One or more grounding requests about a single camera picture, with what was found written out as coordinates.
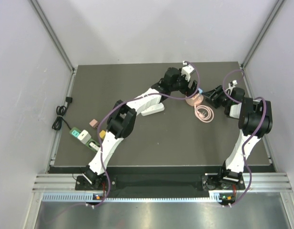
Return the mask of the pink round socket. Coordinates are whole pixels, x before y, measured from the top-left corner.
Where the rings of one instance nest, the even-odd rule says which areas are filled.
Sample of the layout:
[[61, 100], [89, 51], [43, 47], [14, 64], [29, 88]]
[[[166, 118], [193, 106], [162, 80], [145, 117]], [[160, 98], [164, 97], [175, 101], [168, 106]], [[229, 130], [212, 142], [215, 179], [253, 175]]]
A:
[[203, 95], [202, 94], [195, 94], [193, 97], [187, 98], [185, 101], [188, 105], [190, 105], [192, 107], [199, 106], [203, 102]]

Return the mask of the white triangular power strip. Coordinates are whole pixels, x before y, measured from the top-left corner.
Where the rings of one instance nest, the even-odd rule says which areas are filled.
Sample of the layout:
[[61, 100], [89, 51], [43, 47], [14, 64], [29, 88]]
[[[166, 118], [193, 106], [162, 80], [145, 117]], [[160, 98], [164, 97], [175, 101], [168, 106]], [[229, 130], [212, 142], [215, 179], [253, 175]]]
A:
[[155, 104], [141, 112], [142, 116], [148, 116], [164, 111], [163, 103]]

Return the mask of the yellow plug adapter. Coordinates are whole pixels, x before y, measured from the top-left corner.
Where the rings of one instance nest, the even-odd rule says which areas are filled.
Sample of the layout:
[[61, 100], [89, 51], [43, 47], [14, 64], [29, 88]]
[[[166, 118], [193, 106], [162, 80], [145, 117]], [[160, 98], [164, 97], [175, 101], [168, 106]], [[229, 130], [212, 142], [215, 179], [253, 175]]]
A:
[[101, 130], [100, 133], [99, 133], [99, 137], [100, 137], [101, 139], [104, 139], [105, 136], [106, 136], [106, 131]]

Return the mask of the pink plug adapter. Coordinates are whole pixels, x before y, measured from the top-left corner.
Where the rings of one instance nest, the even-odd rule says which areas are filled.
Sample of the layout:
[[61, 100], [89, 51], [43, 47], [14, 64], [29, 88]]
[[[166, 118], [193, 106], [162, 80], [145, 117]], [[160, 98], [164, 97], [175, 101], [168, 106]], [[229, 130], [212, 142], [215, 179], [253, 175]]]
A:
[[90, 125], [92, 128], [96, 129], [96, 128], [98, 127], [98, 125], [99, 125], [99, 122], [98, 122], [96, 119], [92, 119], [92, 120], [89, 122], [89, 125]]

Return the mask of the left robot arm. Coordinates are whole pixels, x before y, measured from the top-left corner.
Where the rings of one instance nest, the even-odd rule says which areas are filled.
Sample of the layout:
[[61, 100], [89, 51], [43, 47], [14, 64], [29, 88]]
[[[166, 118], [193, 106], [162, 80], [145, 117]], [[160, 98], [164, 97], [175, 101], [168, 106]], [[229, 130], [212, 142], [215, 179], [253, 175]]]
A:
[[185, 61], [180, 69], [168, 68], [163, 78], [136, 98], [116, 102], [103, 119], [107, 128], [104, 139], [99, 138], [99, 150], [82, 173], [90, 188], [98, 189], [102, 185], [102, 174], [118, 145], [132, 133], [137, 115], [167, 98], [185, 100], [198, 93], [199, 80], [189, 86], [193, 73], [198, 73], [197, 69]]

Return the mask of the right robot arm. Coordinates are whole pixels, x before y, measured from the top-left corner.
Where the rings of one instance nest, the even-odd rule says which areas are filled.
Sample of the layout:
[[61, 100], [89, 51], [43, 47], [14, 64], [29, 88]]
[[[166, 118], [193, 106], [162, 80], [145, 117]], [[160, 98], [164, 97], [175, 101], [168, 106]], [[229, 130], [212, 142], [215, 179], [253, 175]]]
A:
[[238, 120], [239, 137], [230, 156], [224, 161], [217, 175], [202, 176], [206, 190], [231, 189], [235, 186], [245, 189], [243, 172], [247, 158], [254, 146], [268, 134], [273, 127], [271, 102], [246, 97], [245, 91], [233, 87], [226, 91], [220, 85], [204, 92], [208, 104], [214, 108], [224, 107], [227, 117]]

